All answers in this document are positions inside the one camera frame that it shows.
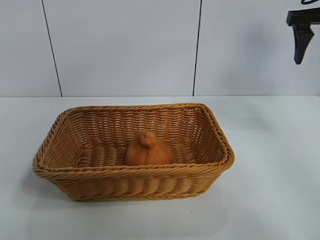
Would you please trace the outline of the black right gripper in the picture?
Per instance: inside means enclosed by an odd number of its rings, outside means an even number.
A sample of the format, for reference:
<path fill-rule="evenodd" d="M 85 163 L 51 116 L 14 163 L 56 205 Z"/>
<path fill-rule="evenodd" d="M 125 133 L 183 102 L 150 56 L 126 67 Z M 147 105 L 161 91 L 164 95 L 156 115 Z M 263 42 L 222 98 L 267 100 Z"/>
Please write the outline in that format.
<path fill-rule="evenodd" d="M 319 9 L 290 10 L 286 17 L 288 26 L 293 27 L 294 35 L 294 61 L 300 65 L 306 49 L 314 36 L 311 25 L 320 24 Z"/>

